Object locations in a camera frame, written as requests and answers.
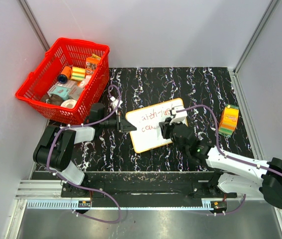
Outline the yellow framed whiteboard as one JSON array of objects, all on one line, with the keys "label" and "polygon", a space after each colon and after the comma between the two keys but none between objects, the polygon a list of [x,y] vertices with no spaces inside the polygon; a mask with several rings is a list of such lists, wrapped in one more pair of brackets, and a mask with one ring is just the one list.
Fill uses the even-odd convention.
[{"label": "yellow framed whiteboard", "polygon": [[130,136],[136,153],[142,153],[171,143],[170,139],[163,139],[160,128],[155,129],[159,122],[170,117],[170,110],[175,106],[184,106],[181,98],[165,101],[127,112],[125,118],[135,127]]}]

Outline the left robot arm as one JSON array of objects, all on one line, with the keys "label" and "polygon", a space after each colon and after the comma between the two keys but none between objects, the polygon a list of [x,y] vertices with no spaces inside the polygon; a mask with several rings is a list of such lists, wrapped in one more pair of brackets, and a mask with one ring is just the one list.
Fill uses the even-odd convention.
[{"label": "left robot arm", "polygon": [[83,124],[79,127],[71,125],[59,128],[56,125],[48,125],[33,153],[34,162],[72,183],[72,191],[79,197],[87,195],[90,188],[84,181],[84,172],[71,160],[74,145],[95,140],[107,128],[118,132],[137,130],[137,127],[124,119],[119,110],[114,110],[112,115],[105,116],[104,113],[104,104],[95,103],[87,116],[91,126]]}]

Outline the orange sponge pack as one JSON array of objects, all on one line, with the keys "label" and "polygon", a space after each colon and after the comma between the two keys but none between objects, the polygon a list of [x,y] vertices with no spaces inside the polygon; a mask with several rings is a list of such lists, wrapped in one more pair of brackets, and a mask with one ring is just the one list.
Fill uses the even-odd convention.
[{"label": "orange sponge pack", "polygon": [[226,104],[218,126],[218,133],[223,136],[231,136],[235,131],[239,118],[239,108]]}]

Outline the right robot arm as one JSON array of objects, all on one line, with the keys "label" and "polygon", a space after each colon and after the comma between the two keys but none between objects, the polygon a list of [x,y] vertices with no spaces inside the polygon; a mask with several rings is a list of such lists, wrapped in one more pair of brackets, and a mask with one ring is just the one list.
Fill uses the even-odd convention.
[{"label": "right robot arm", "polygon": [[282,160],[257,160],[222,151],[198,140],[194,131],[182,122],[166,118],[159,123],[161,135],[176,145],[191,164],[215,171],[217,180],[208,184],[213,197],[223,193],[241,193],[263,197],[270,205],[282,209]]}]

